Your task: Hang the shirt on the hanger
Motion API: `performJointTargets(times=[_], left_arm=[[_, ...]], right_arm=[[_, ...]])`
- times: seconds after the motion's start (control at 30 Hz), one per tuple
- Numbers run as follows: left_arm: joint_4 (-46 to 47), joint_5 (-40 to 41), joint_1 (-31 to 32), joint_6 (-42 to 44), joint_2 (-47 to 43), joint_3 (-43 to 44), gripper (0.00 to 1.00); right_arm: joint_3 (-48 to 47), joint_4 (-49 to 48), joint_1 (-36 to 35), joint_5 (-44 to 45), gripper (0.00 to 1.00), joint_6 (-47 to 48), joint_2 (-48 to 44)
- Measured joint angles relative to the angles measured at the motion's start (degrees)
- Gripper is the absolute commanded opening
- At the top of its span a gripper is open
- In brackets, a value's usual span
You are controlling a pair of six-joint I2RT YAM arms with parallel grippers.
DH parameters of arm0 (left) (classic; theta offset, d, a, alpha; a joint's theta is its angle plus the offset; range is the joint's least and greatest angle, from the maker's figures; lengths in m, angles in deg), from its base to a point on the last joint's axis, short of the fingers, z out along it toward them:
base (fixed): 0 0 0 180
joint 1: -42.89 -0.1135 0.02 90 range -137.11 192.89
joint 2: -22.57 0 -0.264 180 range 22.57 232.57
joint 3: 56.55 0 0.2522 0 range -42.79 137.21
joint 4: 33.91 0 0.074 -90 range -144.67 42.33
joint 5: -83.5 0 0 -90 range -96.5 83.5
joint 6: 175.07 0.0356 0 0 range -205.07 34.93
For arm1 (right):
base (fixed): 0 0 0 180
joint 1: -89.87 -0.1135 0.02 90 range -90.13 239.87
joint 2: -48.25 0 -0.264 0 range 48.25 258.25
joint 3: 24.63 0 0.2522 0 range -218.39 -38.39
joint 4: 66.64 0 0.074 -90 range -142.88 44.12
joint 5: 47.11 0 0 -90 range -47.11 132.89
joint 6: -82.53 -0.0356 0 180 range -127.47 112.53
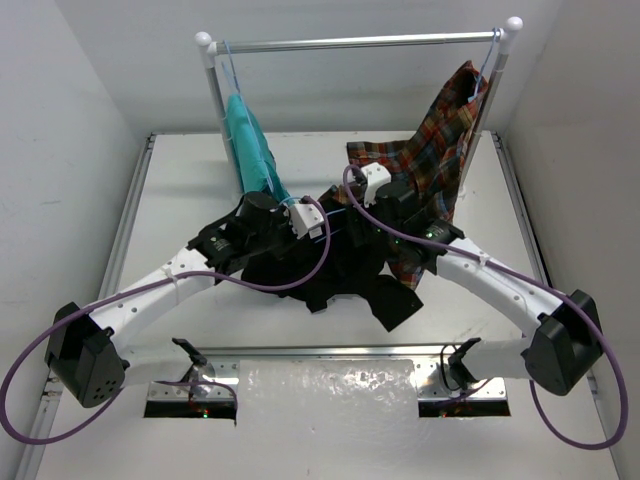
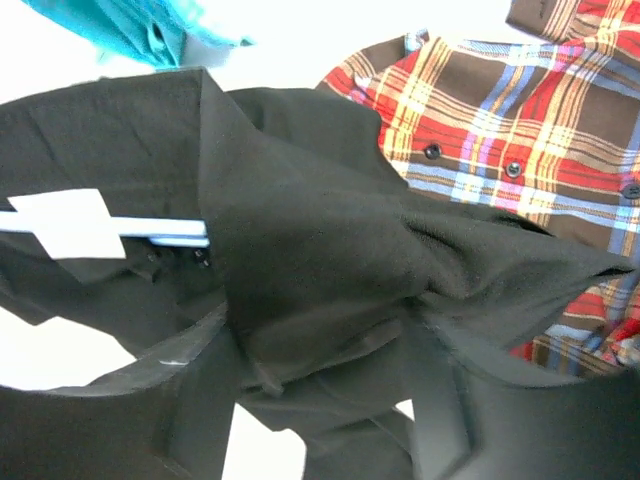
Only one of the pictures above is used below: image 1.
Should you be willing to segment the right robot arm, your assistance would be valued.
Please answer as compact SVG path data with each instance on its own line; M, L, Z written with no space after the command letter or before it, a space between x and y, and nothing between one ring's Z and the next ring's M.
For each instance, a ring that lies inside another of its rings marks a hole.
M429 220L399 181L367 183L353 207L435 276L483 300L521 332L517 340L471 338L448 358L446 377L461 388L494 377L525 379L567 395L605 352L595 300L567 295L488 256L457 227Z

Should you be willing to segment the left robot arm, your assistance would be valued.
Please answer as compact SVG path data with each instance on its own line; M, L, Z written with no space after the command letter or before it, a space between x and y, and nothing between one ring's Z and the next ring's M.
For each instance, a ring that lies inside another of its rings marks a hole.
M54 317L45 363L84 408L108 402L130 385L180 382L205 359L186 340L136 346L146 328L190 297L243 270L262 254L282 255L307 233L305 205L249 192L229 214L204 226L161 267L123 291Z

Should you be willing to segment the blue wire hanger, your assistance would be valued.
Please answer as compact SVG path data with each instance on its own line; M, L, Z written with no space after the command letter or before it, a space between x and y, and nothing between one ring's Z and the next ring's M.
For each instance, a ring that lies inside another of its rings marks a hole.
M302 198L300 198L300 197L287 197L287 198L285 198L284 200L282 200L282 201L280 202L280 205L284 207L284 214L285 214L285 216L288 218L288 221L289 221L289 216L288 216L287 207L288 207L289 205L293 204L293 203L303 203L303 202L302 202ZM336 214L338 214L338 213L344 213L344 212L345 212L345 209L344 209L344 208L341 208L341 209L338 209L338 210L334 210L334 211L330 211L330 212L328 212L328 213L323 213L321 209L319 209L319 210L320 210L320 212L321 212L321 214L322 214L323 218L324 218L324 217L330 218L332 215L336 215ZM311 239L311 240L320 240L321 238L323 238L323 237L326 235L326 228L325 228L325 224L326 224L326 222L324 221L323 233L321 234L321 236L320 236L320 237L318 237L318 238L316 238L316 239Z

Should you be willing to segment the black shirt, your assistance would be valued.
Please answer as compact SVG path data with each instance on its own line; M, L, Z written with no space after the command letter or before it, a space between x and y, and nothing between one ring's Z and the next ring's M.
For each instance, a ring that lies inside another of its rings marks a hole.
M326 213L344 208L335 200L321 199ZM388 250L380 247L355 248L346 231L344 213L330 218L331 245L328 256L316 275L306 283L278 291L305 304L312 313L325 310L336 296L355 296L365 300L372 315L390 332L423 307L410 287L382 272ZM242 271L241 279L263 286L292 283L310 273L320 259L325 238L305 239L282 259L270 254L253 258Z

